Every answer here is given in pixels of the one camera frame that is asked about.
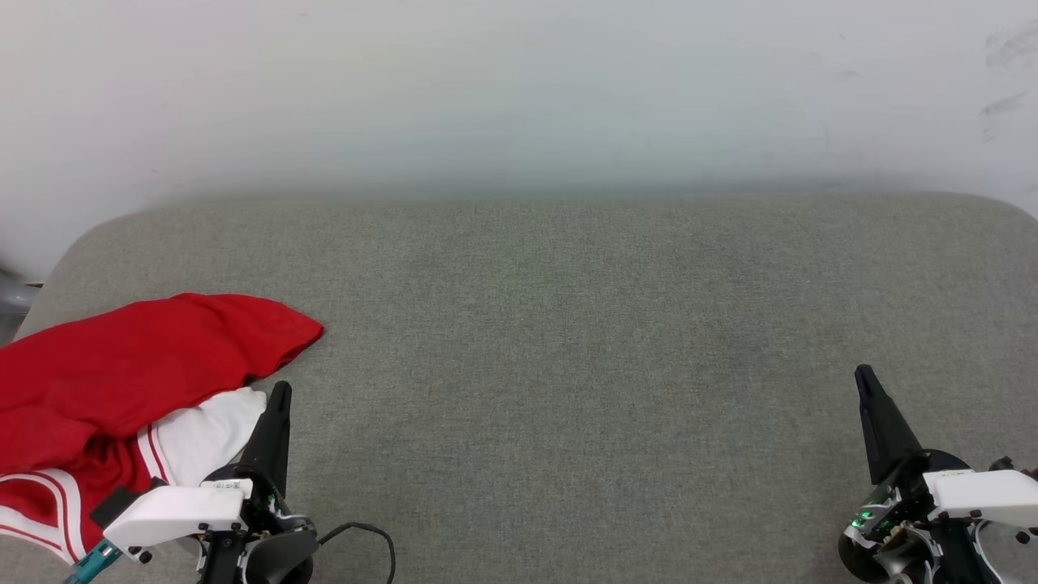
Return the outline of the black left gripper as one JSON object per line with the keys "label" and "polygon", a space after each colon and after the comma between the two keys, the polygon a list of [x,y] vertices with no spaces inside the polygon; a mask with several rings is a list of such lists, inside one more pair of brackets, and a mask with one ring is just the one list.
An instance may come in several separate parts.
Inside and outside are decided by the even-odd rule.
{"label": "black left gripper", "polygon": [[277,381],[243,451],[204,477],[204,484],[244,486],[238,520],[229,527],[207,527],[200,536],[198,584],[308,584],[318,551],[315,522],[290,511],[285,498],[290,447],[289,381]]}

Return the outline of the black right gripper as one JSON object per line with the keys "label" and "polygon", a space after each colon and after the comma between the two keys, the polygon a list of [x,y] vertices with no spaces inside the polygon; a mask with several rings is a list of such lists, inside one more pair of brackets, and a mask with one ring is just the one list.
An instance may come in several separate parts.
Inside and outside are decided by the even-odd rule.
{"label": "black right gripper", "polygon": [[986,584],[975,518],[937,513],[930,472],[969,472],[967,463],[924,450],[869,365],[854,370],[861,430],[873,490],[840,535],[844,568],[866,584]]}

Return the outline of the red and white basketball jersey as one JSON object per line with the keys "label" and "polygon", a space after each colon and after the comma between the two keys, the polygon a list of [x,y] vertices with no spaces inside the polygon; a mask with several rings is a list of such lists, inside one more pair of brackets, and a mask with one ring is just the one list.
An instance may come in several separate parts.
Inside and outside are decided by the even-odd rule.
{"label": "red and white basketball jersey", "polygon": [[197,486],[246,447],[267,405],[250,388],[321,323],[274,300],[179,294],[0,347],[0,537],[82,560],[90,517],[120,486]]}

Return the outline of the grey rounded object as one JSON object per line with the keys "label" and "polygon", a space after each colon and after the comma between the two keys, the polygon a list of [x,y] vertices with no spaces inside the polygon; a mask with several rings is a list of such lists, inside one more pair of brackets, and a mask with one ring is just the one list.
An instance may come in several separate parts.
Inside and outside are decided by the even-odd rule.
{"label": "grey rounded object", "polygon": [[40,287],[18,281],[0,268],[0,316],[25,317],[40,295]]}

